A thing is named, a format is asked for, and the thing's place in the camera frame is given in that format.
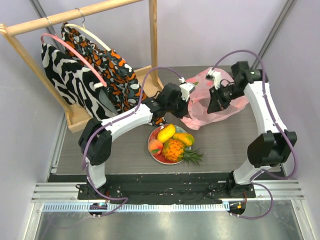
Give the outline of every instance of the floor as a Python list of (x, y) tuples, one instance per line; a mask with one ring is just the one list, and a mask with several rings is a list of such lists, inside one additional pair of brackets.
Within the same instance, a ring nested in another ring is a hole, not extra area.
[[(185, 79), (195, 76), (208, 68), (207, 66), (173, 67)], [(221, 67), (229, 71), (230, 67)], [(159, 78), (165, 85), (178, 82), (174, 73), (158, 71)], [(139, 126), (120, 136), (112, 143), (111, 156), (106, 161), (106, 174), (140, 174), (140, 173), (204, 173), (230, 172), (237, 169), (247, 158), (247, 147), (257, 137), (257, 124), (250, 104), (239, 113), (220, 122), (211, 123), (199, 130), (191, 130), (171, 114), (166, 115), (169, 123), (184, 128), (195, 138), (195, 147), (204, 153), (200, 166), (182, 162), (175, 165), (164, 165), (155, 161), (148, 152), (147, 139), (155, 127)], [(81, 131), (65, 134), (63, 147), (56, 174), (84, 175), (81, 169), (82, 154), (78, 146)]]

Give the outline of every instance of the papaya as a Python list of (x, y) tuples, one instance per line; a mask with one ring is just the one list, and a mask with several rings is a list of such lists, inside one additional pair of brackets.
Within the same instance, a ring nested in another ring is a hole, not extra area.
[(163, 144), (168, 141), (176, 133), (176, 127), (173, 124), (169, 124), (160, 130), (156, 139), (158, 139)]
[(175, 133), (172, 136), (173, 139), (183, 142), (187, 147), (192, 146), (195, 143), (195, 138), (190, 133)]

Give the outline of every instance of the wooden clothing rack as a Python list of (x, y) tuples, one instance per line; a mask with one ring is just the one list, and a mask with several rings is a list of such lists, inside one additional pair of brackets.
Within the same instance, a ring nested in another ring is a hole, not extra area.
[[(101, 13), (110, 9), (115, 9), (121, 6), (140, 2), (142, 0), (108, 0), (90, 6), (85, 6), (78, 9), (62, 12), (59, 14), (39, 18), (36, 20), (20, 23), (13, 26), (6, 26), (0, 24), (0, 32), (4, 38), (11, 44), (25, 63), (33, 70), (33, 72), (39, 77), (41, 82), (60, 103), (65, 111), (67, 124), (71, 132), (75, 133), (85, 128), (87, 122), (92, 117), (87, 111), (76, 104), (69, 105), (58, 93), (55, 87), (51, 84), (47, 78), (42, 66), (39, 66), (26, 48), (15, 37), (19, 34), (29, 33), (38, 29), (49, 27), (51, 24), (61, 24), (74, 19), (82, 18), (83, 16), (89, 16), (92, 14)], [(151, 65), (140, 68), (135, 71), (137, 79), (140, 84), (146, 75), (146, 73), (158, 65), (158, 51), (157, 51), (157, 0), (149, 0), (149, 23), (150, 23), (150, 43), (151, 43)], [(157, 70), (153, 71), (144, 84), (143, 90), (147, 96), (153, 96), (157, 91), (163, 89), (163, 84), (158, 78)]]

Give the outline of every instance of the pink hanger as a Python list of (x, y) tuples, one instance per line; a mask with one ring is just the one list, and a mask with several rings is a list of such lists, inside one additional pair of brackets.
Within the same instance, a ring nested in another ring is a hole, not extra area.
[(61, 43), (63, 46), (65, 46), (67, 49), (69, 49), (71, 52), (73, 52), (74, 55), (76, 55), (93, 73), (94, 75), (96, 75), (96, 77), (99, 79), (99, 81), (103, 84), (104, 87), (107, 86), (107, 83), (105, 82), (105, 80), (103, 80), (103, 78), (99, 75), (99, 73), (94, 69), (93, 66), (90, 65), (90, 63), (85, 60), (85, 58), (83, 56), (81, 56), (76, 50), (74, 50), (71, 46), (69, 46), (66, 42), (62, 41), (60, 38), (58, 38), (55, 35), (49, 34), (49, 33), (43, 33), (41, 35), (41, 42), (44, 44), (44, 36), (50, 37), (54, 40), (56, 40), (57, 42)]

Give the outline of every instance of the fruit plate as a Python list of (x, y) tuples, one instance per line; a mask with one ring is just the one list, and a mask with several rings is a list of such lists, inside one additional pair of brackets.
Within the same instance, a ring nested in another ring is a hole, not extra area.
[[(155, 130), (153, 130), (153, 132), (149, 136), (148, 144), (152, 139), (157, 139), (157, 136), (158, 136), (158, 133), (160, 132), (160, 130), (163, 129), (164, 127), (166, 127), (166, 126), (168, 126), (168, 125), (159, 126)], [(174, 127), (175, 127), (175, 132), (176, 133), (185, 133), (185, 134), (187, 133), (182, 127), (179, 127), (179, 126), (176, 126), (176, 125), (174, 125)], [(150, 153), (150, 155), (157, 162), (159, 162), (161, 164), (174, 165), (174, 164), (179, 164), (179, 163), (183, 162), (183, 160), (177, 161), (177, 162), (170, 161), (170, 160), (166, 159), (165, 156), (162, 153), (160, 153), (159, 155), (156, 155), (156, 156), (152, 155), (151, 153)]]

